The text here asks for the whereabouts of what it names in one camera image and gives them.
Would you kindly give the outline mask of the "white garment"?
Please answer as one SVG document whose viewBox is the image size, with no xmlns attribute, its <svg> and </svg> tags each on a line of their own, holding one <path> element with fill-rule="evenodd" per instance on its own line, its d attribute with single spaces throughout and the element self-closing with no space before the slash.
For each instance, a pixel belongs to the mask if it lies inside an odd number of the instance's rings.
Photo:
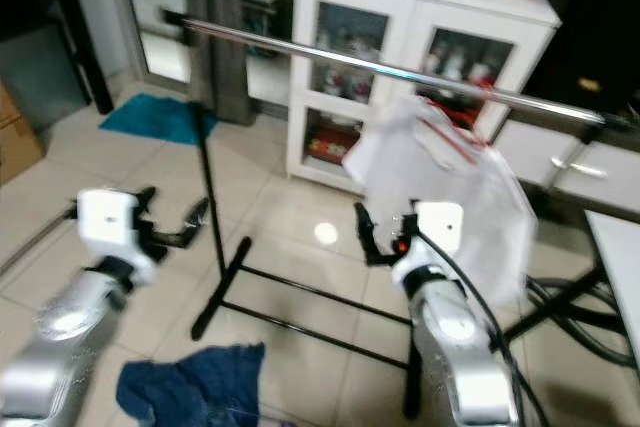
<svg viewBox="0 0 640 427">
<path fill-rule="evenodd" d="M 343 158 L 344 171 L 360 186 L 376 225 L 376 244 L 381 253 L 390 253 L 401 217 L 413 213 L 420 200 L 461 204 L 461 244 L 451 258 L 485 302 L 516 302 L 538 230 L 520 180 L 494 147 L 481 153 L 476 165 L 444 170 L 413 139 L 415 116 L 422 111 L 416 95 L 399 98 Z"/>
</svg>

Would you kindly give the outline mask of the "red wire hanger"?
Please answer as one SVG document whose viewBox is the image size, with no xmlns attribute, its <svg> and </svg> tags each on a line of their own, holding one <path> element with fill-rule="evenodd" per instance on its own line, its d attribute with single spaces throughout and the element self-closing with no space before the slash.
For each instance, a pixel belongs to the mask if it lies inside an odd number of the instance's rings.
<svg viewBox="0 0 640 427">
<path fill-rule="evenodd" d="M 413 139 L 444 170 L 476 165 L 481 153 L 492 148 L 483 136 L 471 130 L 471 122 L 458 116 L 444 104 L 417 95 L 424 111 L 417 113 L 412 127 Z"/>
</svg>

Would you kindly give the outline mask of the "teal floor mat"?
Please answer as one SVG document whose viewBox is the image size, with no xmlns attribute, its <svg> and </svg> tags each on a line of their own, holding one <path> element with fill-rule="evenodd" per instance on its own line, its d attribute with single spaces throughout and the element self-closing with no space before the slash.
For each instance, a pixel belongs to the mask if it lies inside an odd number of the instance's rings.
<svg viewBox="0 0 640 427">
<path fill-rule="evenodd" d="M 195 104 L 165 95 L 140 93 L 115 108 L 101 121 L 99 129 L 182 145 L 196 145 L 218 125 L 210 112 L 196 108 L 202 116 L 201 127 L 193 121 Z"/>
</svg>

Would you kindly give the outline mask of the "brown cardboard box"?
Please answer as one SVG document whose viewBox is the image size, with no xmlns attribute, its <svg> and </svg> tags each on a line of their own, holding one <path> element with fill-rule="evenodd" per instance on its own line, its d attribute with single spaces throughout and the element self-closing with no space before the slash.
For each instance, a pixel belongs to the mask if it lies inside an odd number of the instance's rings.
<svg viewBox="0 0 640 427">
<path fill-rule="evenodd" d="M 0 183 L 4 185 L 40 162 L 45 152 L 6 85 L 1 83 L 0 88 Z"/>
</svg>

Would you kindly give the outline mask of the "blue denim cloth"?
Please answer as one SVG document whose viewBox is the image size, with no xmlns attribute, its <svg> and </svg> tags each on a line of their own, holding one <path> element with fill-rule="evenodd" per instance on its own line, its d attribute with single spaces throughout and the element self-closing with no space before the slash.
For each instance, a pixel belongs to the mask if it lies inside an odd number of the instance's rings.
<svg viewBox="0 0 640 427">
<path fill-rule="evenodd" d="M 115 401 L 140 427 L 257 427 L 262 343 L 206 346 L 173 362 L 131 360 Z"/>
</svg>

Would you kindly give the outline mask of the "white drawer unit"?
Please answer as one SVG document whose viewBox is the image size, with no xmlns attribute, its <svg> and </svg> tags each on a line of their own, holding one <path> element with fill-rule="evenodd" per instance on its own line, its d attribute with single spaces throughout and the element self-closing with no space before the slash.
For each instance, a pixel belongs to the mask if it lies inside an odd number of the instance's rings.
<svg viewBox="0 0 640 427">
<path fill-rule="evenodd" d="M 494 147 L 520 179 L 640 216 L 640 151 L 509 120 Z"/>
</svg>

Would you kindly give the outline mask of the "black clothes rack silver rod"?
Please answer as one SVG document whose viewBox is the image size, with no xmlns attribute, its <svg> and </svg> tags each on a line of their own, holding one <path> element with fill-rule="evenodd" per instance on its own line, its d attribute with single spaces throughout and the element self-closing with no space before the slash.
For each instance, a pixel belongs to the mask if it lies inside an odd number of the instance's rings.
<svg viewBox="0 0 640 427">
<path fill-rule="evenodd" d="M 293 43 L 291 40 L 265 37 L 265 35 L 253 34 L 251 31 L 243 31 L 229 28 L 229 26 L 193 20 L 192 17 L 189 17 L 187 14 L 178 14 L 178 12 L 170 10 L 161 11 L 161 16 L 163 16 L 165 24 L 182 29 L 183 34 L 182 37 L 180 37 L 180 42 L 182 42 L 183 46 L 189 46 L 193 38 L 195 38 L 197 34 L 200 34 L 205 35 L 205 37 L 233 40 L 233 42 L 243 44 L 243 46 L 271 49 L 271 51 L 283 53 L 283 55 L 307 58 L 307 60 L 343 63 L 344 66 L 352 67 L 352 69 L 372 72 L 372 74 L 384 76 L 384 78 L 411 81 L 411 83 L 420 85 L 420 87 L 433 87 L 448 90 L 448 92 L 471 95 L 471 97 L 484 99 L 484 101 L 506 104 L 506 106 L 515 108 L 517 111 L 529 111 L 535 116 L 557 116 L 561 117 L 561 119 L 576 122 L 576 124 L 580 126 L 579 140 L 584 145 L 598 142 L 603 136 L 630 136 L 635 134 L 637 130 L 640 130 L 640 120 L 626 119 L 625 116 L 581 110 L 581 108 L 570 106 L 570 104 L 547 101 L 547 99 L 529 97 L 529 95 L 507 92 L 507 90 L 495 89 L 493 87 L 474 87 L 474 85 L 461 83 L 461 81 L 447 80 L 439 78 L 439 76 L 425 74 L 425 72 L 399 69 L 399 67 L 387 65 L 387 63 L 362 60 L 362 58 L 340 55 L 340 53 L 326 51 L 326 49 L 302 46 L 302 44 Z M 201 107 L 196 103 L 193 104 L 195 104 L 195 107 L 192 108 L 193 121 L 195 121 L 196 127 L 201 127 L 202 116 L 195 111 L 196 108 L 200 108 L 201 110 Z M 214 293 L 212 293 L 209 300 L 207 300 L 205 308 L 201 309 L 201 312 L 197 314 L 195 321 L 193 321 L 191 327 L 189 327 L 189 336 L 191 336 L 191 339 L 195 341 L 200 340 L 201 337 L 205 335 L 207 327 L 210 326 L 216 312 L 223 307 L 239 312 L 243 314 L 243 316 L 250 316 L 260 319 L 260 321 L 269 322 L 270 325 L 275 325 L 276 327 L 288 328 L 288 330 L 296 331 L 298 334 L 333 345 L 335 348 L 346 349 L 347 351 L 352 351 L 352 353 L 360 354 L 362 357 L 379 360 L 379 362 L 388 364 L 388 366 L 403 369 L 403 371 L 406 372 L 406 377 L 404 377 L 406 387 L 404 387 L 401 412 L 403 417 L 408 419 L 408 421 L 413 421 L 413 419 L 419 417 L 422 407 L 422 372 L 424 372 L 424 366 L 422 366 L 420 351 L 417 350 L 415 346 L 412 346 L 410 349 L 410 355 L 408 355 L 406 362 L 401 362 L 401 360 L 384 357 L 384 355 L 362 348 L 362 346 L 346 343 L 346 341 L 340 341 L 335 339 L 335 337 L 312 331 L 311 328 L 293 325 L 293 323 L 285 322 L 284 319 L 251 311 L 251 309 L 244 308 L 242 305 L 227 302 L 225 295 L 227 295 L 230 286 L 232 286 L 234 280 L 236 280 L 236 276 L 239 272 L 247 272 L 262 277 L 262 279 L 306 291 L 306 293 L 323 296 L 323 298 L 330 300 L 330 302 L 338 302 L 347 305 L 347 307 L 355 308 L 357 311 L 364 311 L 369 314 L 375 314 L 375 316 L 387 318 L 389 321 L 402 323 L 402 325 L 410 325 L 411 323 L 410 319 L 397 316 L 397 314 L 380 311 L 380 309 L 370 307 L 370 305 L 352 302 L 352 300 L 344 298 L 344 296 L 328 293 L 328 291 L 319 290 L 316 289 L 316 287 L 301 284 L 301 282 L 276 276 L 274 273 L 256 270 L 256 268 L 246 266 L 246 264 L 244 264 L 244 258 L 250 253 L 252 247 L 251 238 L 243 238 L 241 243 L 238 244 L 236 254 L 228 261 L 228 259 L 225 258 L 223 244 L 221 244 L 221 226 L 218 218 L 218 202 L 216 202 L 212 156 L 209 148 L 206 147 L 205 139 L 198 139 L 196 145 L 198 148 L 198 157 L 200 157 L 202 174 L 204 174 L 205 194 L 206 197 L 211 200 L 210 215 L 207 217 L 207 221 L 210 222 L 212 229 L 212 239 L 214 239 L 216 248 L 216 261 L 218 261 L 218 268 L 220 270 L 220 280 L 214 289 Z M 600 328 L 600 330 L 611 331 L 613 334 L 625 336 L 626 339 L 628 339 L 625 327 L 622 325 L 620 312 L 618 312 L 617 302 L 613 303 L 611 312 L 590 311 L 590 309 L 580 307 L 580 305 L 576 303 L 576 300 L 584 295 L 599 296 L 600 293 L 602 293 L 602 285 L 605 284 L 605 282 L 608 282 L 608 277 L 605 275 L 602 263 L 600 263 L 598 257 L 595 258 L 593 267 L 591 267 L 588 272 L 580 276 L 579 279 L 564 282 L 562 289 L 557 291 L 556 294 L 541 296 L 541 285 L 539 281 L 526 281 L 526 289 L 534 293 L 534 311 L 518 319 L 515 325 L 507 328 L 506 331 L 492 335 L 492 348 L 499 350 L 502 354 L 508 354 L 509 341 L 529 334 L 529 332 L 534 330 L 535 327 L 538 327 L 540 323 L 553 321 L 556 322 L 557 326 L 562 327 L 563 331 L 566 331 L 566 334 L 571 336 L 577 344 L 581 345 L 582 348 L 588 349 L 595 357 L 608 360 L 608 362 L 616 364 L 616 366 L 630 368 L 637 376 L 637 364 L 634 359 L 634 354 L 622 355 L 617 353 L 617 351 L 605 351 L 603 346 L 599 346 L 598 341 L 596 341 L 594 337 L 586 334 L 576 334 L 575 330 L 577 327 L 589 325 L 594 328 Z"/>
</svg>

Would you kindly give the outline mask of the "grey curtain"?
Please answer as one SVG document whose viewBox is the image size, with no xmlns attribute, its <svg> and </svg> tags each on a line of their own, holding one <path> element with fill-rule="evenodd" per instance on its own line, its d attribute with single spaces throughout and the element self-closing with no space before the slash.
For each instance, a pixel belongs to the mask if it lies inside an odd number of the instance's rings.
<svg viewBox="0 0 640 427">
<path fill-rule="evenodd" d="M 186 12 L 193 20 L 242 28 L 241 0 L 186 0 Z M 256 113 L 248 93 L 246 48 L 197 34 L 189 44 L 188 95 L 220 121 L 251 125 Z"/>
</svg>

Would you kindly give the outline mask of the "black shelf furniture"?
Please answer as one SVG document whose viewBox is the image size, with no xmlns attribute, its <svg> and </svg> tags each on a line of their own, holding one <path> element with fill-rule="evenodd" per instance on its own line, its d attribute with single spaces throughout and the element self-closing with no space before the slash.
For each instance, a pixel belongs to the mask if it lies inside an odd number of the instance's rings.
<svg viewBox="0 0 640 427">
<path fill-rule="evenodd" d="M 0 1 L 1 79 L 37 133 L 90 104 L 113 110 L 81 0 Z"/>
</svg>

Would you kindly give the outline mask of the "white glass door cabinet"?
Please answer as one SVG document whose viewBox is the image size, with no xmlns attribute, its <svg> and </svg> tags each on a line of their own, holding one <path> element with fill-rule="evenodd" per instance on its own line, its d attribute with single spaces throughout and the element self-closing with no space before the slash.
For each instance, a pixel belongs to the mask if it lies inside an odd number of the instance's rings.
<svg viewBox="0 0 640 427">
<path fill-rule="evenodd" d="M 518 92 L 561 25 L 547 0 L 294 0 L 294 42 Z M 355 191 L 342 159 L 403 95 L 447 104 L 492 139 L 507 107 L 329 63 L 293 57 L 285 172 Z"/>
</svg>

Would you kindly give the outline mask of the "white table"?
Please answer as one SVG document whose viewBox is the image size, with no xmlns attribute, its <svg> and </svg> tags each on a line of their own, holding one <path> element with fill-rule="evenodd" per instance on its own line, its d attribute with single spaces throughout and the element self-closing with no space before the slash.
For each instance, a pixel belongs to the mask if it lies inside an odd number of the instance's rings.
<svg viewBox="0 0 640 427">
<path fill-rule="evenodd" d="M 595 211 L 586 211 L 585 218 L 640 376 L 640 223 Z"/>
</svg>

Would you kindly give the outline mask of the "tall black cabinet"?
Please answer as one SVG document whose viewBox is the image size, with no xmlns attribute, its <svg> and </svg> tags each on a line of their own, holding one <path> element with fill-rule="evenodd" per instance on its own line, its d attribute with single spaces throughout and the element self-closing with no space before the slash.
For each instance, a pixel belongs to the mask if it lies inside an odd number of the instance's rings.
<svg viewBox="0 0 640 427">
<path fill-rule="evenodd" d="M 632 117 L 640 95 L 640 0 L 549 0 L 561 25 L 524 94 Z"/>
</svg>

